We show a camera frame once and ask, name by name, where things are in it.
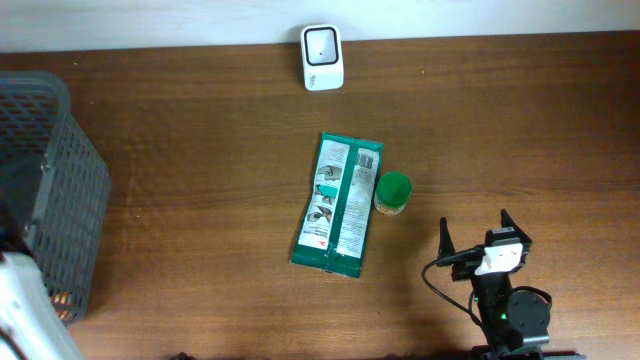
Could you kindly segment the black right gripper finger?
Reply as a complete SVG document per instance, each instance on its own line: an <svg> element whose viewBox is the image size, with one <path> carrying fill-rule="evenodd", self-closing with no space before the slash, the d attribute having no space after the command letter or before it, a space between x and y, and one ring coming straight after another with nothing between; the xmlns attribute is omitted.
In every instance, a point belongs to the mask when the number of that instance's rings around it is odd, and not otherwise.
<svg viewBox="0 0 640 360"><path fill-rule="evenodd" d="M448 229L447 219L445 217L441 217L439 220L439 249L437 266L450 266L452 264L450 258L455 253L456 251Z"/></svg>
<svg viewBox="0 0 640 360"><path fill-rule="evenodd" d="M503 228L511 227L514 229L516 236L521 240L524 250L529 250L531 248L531 238L515 223L505 209L500 211L500 221Z"/></svg>

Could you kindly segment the green wipes packet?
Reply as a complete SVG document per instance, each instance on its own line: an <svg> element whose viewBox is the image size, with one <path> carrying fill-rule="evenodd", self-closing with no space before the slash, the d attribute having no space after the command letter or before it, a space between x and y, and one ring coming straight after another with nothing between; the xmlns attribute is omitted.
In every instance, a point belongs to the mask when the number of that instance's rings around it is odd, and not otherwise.
<svg viewBox="0 0 640 360"><path fill-rule="evenodd" d="M361 276L383 150L380 142L321 136L293 264Z"/></svg>

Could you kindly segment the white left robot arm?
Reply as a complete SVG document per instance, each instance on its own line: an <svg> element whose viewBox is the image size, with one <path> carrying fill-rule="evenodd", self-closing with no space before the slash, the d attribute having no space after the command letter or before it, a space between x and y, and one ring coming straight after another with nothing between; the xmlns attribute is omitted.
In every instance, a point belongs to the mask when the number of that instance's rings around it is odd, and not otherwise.
<svg viewBox="0 0 640 360"><path fill-rule="evenodd" d="M1 204L1 360L81 359L6 203Z"/></svg>

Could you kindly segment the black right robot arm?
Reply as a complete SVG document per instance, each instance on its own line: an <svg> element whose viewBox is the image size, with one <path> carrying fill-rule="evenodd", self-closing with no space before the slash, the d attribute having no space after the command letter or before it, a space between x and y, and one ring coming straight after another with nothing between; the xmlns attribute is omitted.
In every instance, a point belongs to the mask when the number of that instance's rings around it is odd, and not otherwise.
<svg viewBox="0 0 640 360"><path fill-rule="evenodd" d="M434 285L429 288L469 315L481 329L487 344L471 350L473 359L583 359L583 354L575 352L543 350L550 342L552 297L538 288L512 285L510 276L526 264L532 240L506 210L500 212L500 224L486 232L482 244L457 251L447 220L441 218L438 256L423 268L423 282L429 282L427 271L437 266L449 267L454 281L471 283L465 305Z"/></svg>

